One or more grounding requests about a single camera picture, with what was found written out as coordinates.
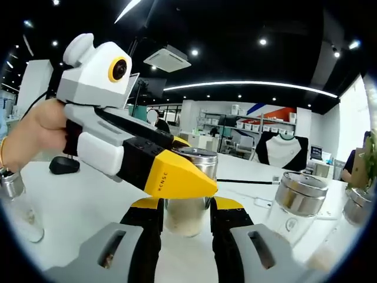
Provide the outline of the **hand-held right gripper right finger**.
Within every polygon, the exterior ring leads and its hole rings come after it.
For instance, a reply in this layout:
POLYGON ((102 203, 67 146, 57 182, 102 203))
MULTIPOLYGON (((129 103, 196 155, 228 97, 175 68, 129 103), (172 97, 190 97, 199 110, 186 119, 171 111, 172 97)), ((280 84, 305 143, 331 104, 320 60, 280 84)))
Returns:
POLYGON ((255 224, 235 200, 210 201, 212 248, 219 282, 316 282, 317 272, 295 261, 287 240, 255 224))

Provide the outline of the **person's left hand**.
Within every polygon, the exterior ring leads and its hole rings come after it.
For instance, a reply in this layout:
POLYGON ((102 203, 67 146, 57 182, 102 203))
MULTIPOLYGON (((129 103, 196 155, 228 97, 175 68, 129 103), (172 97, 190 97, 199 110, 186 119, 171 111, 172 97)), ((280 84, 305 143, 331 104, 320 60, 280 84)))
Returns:
POLYGON ((66 122, 64 105, 55 98, 30 109, 3 139, 1 166, 17 172, 41 151, 63 151, 66 145, 66 122))

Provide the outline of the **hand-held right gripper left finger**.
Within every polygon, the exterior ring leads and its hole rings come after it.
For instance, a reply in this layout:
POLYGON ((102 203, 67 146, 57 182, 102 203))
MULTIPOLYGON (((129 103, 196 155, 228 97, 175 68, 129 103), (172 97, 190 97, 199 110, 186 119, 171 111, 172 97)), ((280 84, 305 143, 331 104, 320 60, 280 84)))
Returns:
POLYGON ((162 199, 140 199, 86 240, 73 261, 44 274, 49 282, 154 282, 163 219, 162 199))

